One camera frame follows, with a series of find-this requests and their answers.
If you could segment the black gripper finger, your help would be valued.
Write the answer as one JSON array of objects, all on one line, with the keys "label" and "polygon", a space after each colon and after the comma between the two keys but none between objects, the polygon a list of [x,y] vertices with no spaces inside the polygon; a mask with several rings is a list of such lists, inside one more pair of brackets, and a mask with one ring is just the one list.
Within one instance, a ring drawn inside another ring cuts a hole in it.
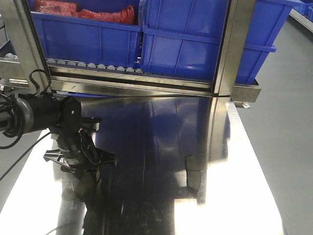
[{"label": "black gripper finger", "polygon": [[101,164],[113,164],[117,165],[117,156],[113,153],[101,150],[99,148],[95,149],[95,165]]},{"label": "black gripper finger", "polygon": [[59,149],[47,150],[43,156],[46,162],[53,161],[58,164],[64,164],[64,156]]}]

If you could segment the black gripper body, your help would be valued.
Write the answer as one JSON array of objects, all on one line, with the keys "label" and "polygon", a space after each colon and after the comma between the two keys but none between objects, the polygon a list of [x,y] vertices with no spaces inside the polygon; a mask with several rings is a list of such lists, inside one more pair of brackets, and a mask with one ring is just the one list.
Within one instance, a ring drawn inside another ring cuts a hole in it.
[{"label": "black gripper body", "polygon": [[81,128],[82,105],[71,96],[58,98],[59,119],[50,132],[64,156],[63,168],[86,171],[95,165],[95,149],[91,132]]}]

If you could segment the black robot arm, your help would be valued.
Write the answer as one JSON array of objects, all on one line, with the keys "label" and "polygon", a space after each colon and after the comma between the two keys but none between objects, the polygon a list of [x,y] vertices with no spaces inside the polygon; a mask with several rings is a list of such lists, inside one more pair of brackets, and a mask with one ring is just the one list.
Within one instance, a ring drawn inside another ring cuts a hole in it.
[{"label": "black robot arm", "polygon": [[68,172],[92,171],[101,164],[116,164],[117,157],[95,147],[92,133],[99,117],[83,117],[81,103],[72,96],[53,94],[2,95],[0,130],[8,138],[49,129],[57,149],[48,150],[46,161],[53,161]]}]

